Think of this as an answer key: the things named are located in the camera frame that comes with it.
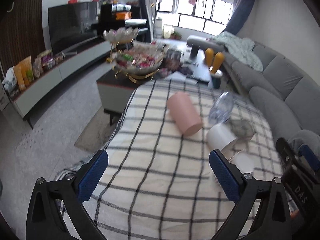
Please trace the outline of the blue left curtain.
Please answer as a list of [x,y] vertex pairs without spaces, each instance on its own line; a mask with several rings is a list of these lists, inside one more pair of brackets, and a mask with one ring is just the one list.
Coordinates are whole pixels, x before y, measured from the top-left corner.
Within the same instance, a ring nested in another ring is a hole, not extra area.
[[152,30],[151,27],[151,16],[150,16],[150,10],[151,10],[151,4],[150,0],[138,0],[139,1],[139,6],[140,6],[140,12],[142,18],[146,19],[146,26],[148,28],[146,35],[145,35],[145,40],[146,42],[151,42],[152,41]]

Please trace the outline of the yellow rabbit ear stool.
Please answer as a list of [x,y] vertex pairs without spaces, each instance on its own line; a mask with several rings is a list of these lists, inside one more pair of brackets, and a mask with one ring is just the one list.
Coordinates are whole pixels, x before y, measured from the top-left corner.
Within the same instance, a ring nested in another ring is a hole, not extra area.
[[223,73],[220,70],[220,68],[225,60],[225,55],[223,52],[215,53],[212,48],[207,48],[204,54],[205,63],[209,69],[209,73],[212,78],[213,88],[219,89],[223,77]]

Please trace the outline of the blue curtain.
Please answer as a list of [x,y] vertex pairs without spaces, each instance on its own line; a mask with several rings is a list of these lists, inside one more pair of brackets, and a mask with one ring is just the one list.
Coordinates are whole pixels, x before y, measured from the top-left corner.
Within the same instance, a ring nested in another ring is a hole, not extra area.
[[231,19],[227,23],[223,32],[237,35],[246,23],[253,9],[254,3],[255,0],[237,0]]
[[148,28],[146,35],[145,35],[145,40],[146,42],[151,42],[152,41],[152,30],[151,27],[151,16],[150,16],[150,10],[151,10],[151,4],[150,0],[138,0],[139,1],[139,6],[140,6],[140,12],[142,18],[146,19],[146,26]]

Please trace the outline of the snack bags row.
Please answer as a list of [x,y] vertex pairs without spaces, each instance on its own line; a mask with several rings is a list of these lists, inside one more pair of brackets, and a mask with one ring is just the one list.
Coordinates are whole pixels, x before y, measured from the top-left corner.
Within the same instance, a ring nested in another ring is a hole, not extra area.
[[53,55],[52,50],[41,52],[35,57],[34,61],[32,61],[31,56],[26,57],[7,70],[2,81],[4,90],[11,100],[15,100],[44,73],[59,65],[65,58],[66,54],[64,52]]

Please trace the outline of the black piano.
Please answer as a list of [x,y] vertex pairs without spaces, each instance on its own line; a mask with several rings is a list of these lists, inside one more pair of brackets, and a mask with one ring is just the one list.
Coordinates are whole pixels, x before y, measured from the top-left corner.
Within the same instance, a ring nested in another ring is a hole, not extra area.
[[98,22],[91,25],[91,29],[102,36],[104,31],[119,28],[138,29],[137,41],[145,42],[147,40],[147,20],[140,15],[140,7],[130,4],[111,4],[106,3],[100,7]]

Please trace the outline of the grey sofa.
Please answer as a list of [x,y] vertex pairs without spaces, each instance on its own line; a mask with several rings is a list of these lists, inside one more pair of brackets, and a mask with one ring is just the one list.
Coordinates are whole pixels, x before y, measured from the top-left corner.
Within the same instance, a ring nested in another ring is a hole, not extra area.
[[249,97],[267,120],[274,141],[284,138],[298,151],[306,144],[319,155],[319,85],[292,61],[255,42],[255,53],[263,64],[258,72],[241,63],[227,49],[209,38],[187,38],[191,52],[212,48],[223,52],[223,67],[236,91]]

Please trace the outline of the potted plant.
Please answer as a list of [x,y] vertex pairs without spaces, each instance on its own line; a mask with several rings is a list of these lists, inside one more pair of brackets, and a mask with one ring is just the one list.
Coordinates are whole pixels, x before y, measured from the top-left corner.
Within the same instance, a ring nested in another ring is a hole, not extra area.
[[177,31],[174,31],[170,36],[170,39],[172,40],[181,40],[181,38],[182,38],[182,35]]

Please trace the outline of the black coffee table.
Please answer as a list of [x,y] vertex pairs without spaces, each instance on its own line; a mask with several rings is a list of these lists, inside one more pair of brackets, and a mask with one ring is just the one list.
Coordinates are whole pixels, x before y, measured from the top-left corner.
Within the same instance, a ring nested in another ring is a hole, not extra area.
[[[192,70],[191,80],[197,81],[203,87],[213,88],[213,82],[209,70],[204,65],[204,52],[198,51],[196,57],[192,57],[193,63],[189,67]],[[132,82],[124,74],[109,70],[102,77],[97,79],[97,87],[102,103],[104,113],[109,115],[109,123],[116,124],[121,117],[133,91],[140,85],[151,80],[161,79],[160,72],[153,77],[144,80],[138,80],[137,83]]]

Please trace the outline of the two tier snack tray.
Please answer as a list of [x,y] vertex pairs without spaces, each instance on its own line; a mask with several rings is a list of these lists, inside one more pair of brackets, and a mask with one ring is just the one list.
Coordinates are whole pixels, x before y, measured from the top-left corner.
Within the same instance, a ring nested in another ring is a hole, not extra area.
[[162,48],[136,41],[140,32],[131,27],[103,32],[103,38],[111,45],[107,62],[113,64],[115,75],[124,74],[133,83],[153,78],[165,58]]

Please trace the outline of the blue right curtain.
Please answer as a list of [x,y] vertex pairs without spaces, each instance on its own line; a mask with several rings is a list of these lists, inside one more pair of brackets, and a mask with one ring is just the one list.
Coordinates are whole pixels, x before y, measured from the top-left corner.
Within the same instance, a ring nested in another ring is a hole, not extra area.
[[227,23],[223,32],[237,35],[246,23],[253,9],[254,3],[255,0],[237,0],[231,19]]

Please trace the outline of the grey transparent cup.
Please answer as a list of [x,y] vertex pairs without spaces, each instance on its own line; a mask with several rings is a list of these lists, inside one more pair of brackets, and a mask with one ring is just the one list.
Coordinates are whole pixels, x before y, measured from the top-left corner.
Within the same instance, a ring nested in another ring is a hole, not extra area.
[[242,140],[251,140],[255,129],[248,120],[229,120],[227,122],[233,134]]

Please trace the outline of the white paper cup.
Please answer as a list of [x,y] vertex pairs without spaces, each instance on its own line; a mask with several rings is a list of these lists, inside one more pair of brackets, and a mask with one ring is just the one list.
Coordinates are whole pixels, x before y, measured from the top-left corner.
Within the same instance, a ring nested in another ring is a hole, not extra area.
[[214,125],[206,134],[206,143],[212,150],[220,150],[222,153],[230,150],[237,141],[237,137],[225,124]]

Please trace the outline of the light green blanket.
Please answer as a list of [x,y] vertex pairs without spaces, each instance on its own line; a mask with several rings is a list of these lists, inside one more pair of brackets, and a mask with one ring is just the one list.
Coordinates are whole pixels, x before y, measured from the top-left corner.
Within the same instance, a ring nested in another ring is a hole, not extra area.
[[224,31],[210,38],[213,42],[224,46],[227,51],[241,63],[258,72],[263,71],[263,64],[259,57],[253,53],[255,42],[250,38],[240,38]]

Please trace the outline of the black television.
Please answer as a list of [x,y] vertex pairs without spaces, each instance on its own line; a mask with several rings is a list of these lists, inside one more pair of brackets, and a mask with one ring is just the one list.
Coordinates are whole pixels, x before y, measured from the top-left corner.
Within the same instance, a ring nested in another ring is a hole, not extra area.
[[98,23],[97,3],[80,2],[48,9],[52,51],[57,54],[75,44],[97,37],[92,25]]

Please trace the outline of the pink cup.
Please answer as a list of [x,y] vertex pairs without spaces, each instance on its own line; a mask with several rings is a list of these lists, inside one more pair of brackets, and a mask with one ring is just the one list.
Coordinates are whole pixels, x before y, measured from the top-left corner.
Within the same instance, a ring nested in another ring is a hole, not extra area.
[[196,134],[203,127],[200,114],[187,93],[177,92],[172,95],[167,100],[167,108],[176,126],[185,137]]

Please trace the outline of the clear plastic cup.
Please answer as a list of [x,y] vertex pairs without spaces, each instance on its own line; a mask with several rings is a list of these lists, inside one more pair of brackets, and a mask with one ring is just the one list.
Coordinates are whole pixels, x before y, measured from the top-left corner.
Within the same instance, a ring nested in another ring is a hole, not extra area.
[[209,111],[208,122],[210,125],[224,124],[231,116],[234,99],[231,92],[223,92],[214,102]]

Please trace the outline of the grey tv cabinet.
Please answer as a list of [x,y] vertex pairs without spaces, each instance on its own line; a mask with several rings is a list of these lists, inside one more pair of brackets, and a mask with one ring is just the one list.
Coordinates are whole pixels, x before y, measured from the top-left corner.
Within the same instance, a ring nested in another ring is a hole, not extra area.
[[88,67],[91,64],[105,57],[111,50],[109,42],[105,41],[92,48],[63,61],[43,76],[32,83],[20,96],[13,101],[13,106],[24,121],[30,122],[32,109],[44,98],[52,89],[67,79],[72,74]]

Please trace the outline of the checkered tablecloth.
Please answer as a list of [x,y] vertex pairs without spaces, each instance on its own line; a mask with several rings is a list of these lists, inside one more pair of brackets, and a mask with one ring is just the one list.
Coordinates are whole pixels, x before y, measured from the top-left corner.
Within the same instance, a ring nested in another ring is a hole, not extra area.
[[[203,128],[183,137],[167,100],[189,95]],[[107,239],[211,239],[234,204],[208,163],[208,115],[218,90],[178,81],[133,91],[104,146],[109,163],[84,208]]]

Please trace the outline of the clear snack jar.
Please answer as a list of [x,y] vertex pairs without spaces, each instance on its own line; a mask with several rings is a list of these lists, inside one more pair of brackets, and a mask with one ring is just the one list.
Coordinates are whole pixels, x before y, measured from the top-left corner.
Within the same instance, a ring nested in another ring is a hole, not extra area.
[[181,51],[168,49],[165,57],[165,67],[168,70],[176,71],[180,66]]

